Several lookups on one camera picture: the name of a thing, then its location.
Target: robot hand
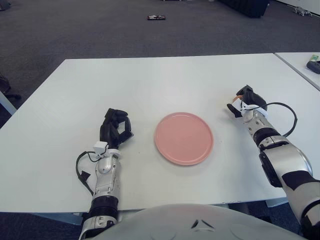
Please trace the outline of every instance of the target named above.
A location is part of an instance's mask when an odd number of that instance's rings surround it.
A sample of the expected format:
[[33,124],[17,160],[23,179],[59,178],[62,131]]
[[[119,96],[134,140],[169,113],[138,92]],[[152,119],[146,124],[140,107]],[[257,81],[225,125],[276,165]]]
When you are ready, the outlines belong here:
[[[236,95],[227,107],[236,118],[243,117],[260,150],[259,158],[270,184],[286,193],[303,235],[308,239],[320,239],[320,181],[312,177],[307,157],[286,138],[297,124],[295,112],[281,102],[266,104],[248,85]],[[284,135],[267,120],[267,105],[271,104],[285,106],[295,116],[292,129]]]
[[[118,132],[119,123],[124,122],[124,131]],[[93,146],[97,162],[95,166],[96,185],[92,192],[91,208],[83,222],[79,239],[91,238],[117,223],[119,201],[119,158],[118,147],[133,136],[128,114],[125,111],[109,108],[100,127],[100,141]],[[78,177],[83,183],[84,171]]]

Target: small device on table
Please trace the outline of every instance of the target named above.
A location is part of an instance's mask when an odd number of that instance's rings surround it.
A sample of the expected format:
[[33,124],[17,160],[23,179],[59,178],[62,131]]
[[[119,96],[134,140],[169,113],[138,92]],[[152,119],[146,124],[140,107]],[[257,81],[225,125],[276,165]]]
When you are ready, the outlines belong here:
[[150,15],[147,17],[148,20],[166,20],[165,15]]
[[316,74],[320,74],[320,61],[317,61],[319,56],[312,55],[309,62],[306,64],[306,67]]

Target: table leg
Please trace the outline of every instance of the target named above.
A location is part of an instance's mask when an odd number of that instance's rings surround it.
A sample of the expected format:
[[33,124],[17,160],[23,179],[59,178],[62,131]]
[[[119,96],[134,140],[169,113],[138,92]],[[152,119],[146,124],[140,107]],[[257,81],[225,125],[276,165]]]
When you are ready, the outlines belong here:
[[73,225],[81,225],[82,224],[82,213],[71,213],[71,212],[63,212],[63,213],[32,213],[33,215],[43,217],[46,219],[52,219],[59,222],[73,224]]
[[281,197],[276,199],[265,200],[265,204],[268,208],[273,208],[282,204],[286,204],[288,202],[288,198]]
[[12,105],[12,103],[6,98],[6,96],[0,91],[0,104],[13,115],[17,109]]

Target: black cable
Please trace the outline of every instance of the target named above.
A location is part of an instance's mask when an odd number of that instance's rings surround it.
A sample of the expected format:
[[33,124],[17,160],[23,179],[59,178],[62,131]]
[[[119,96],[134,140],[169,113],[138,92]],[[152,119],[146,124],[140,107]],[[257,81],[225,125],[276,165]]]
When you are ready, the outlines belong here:
[[257,107],[255,107],[255,108],[246,109],[246,110],[247,110],[247,111],[251,111],[251,110],[258,109],[258,108],[265,107],[265,106],[269,106],[269,105],[272,105],[272,104],[286,107],[286,108],[289,109],[289,110],[293,113],[293,115],[294,115],[294,122],[293,122],[292,128],[291,128],[286,134],[282,135],[283,137],[288,137],[288,136],[295,130],[296,125],[297,125],[298,118],[297,118],[297,115],[296,115],[295,111],[294,111],[291,107],[289,107],[287,104],[284,104],[284,103],[282,103],[282,102],[270,102],[270,103],[266,103],[266,104],[263,104],[263,105],[261,105],[261,106],[257,106]]
[[[106,146],[104,147],[104,152],[101,153],[101,154],[105,154],[105,153],[106,153],[107,147],[108,147],[108,145],[106,145]],[[81,175],[80,172],[79,172],[79,170],[78,170],[79,160],[80,160],[84,155],[86,155],[86,154],[88,154],[88,157],[89,157],[90,161],[93,162],[93,163],[98,162],[98,161],[101,160],[103,157],[100,157],[100,158],[98,158],[97,160],[92,160],[91,157],[90,157],[90,154],[95,154],[95,152],[94,152],[94,151],[84,151],[83,153],[81,153],[81,154],[78,156],[78,158],[76,159],[76,162],[75,162],[75,172],[76,172],[76,175],[78,176],[78,179],[79,179],[80,182],[86,187],[86,189],[89,190],[89,192],[90,192],[91,195],[93,196],[93,195],[94,195],[94,192],[91,190],[91,188],[90,188],[89,185],[87,184],[87,182],[86,182],[87,179],[85,179],[85,176]],[[90,176],[90,174],[87,173],[87,172],[83,172],[83,171],[82,171],[82,174],[83,174],[83,173],[87,174],[87,178]]]
[[78,176],[78,179],[80,180],[80,182],[86,187],[86,189],[89,190],[89,192],[91,193],[91,195],[93,196],[94,195],[94,192],[91,190],[91,188],[89,187],[89,185],[87,184],[86,180],[84,179],[84,177],[80,174],[79,170],[78,170],[78,163],[79,163],[79,160],[84,156],[88,154],[90,160],[92,161],[91,157],[89,154],[95,154],[94,151],[84,151],[83,153],[81,153],[78,158],[76,159],[76,162],[75,162],[75,172],[76,172],[76,175]]

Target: phone on floor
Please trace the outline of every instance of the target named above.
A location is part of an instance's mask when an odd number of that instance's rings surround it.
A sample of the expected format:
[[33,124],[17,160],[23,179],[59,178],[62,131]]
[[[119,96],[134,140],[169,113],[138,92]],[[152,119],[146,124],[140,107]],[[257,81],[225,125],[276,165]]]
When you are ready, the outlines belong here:
[[148,20],[166,20],[165,15],[150,15],[147,17]]

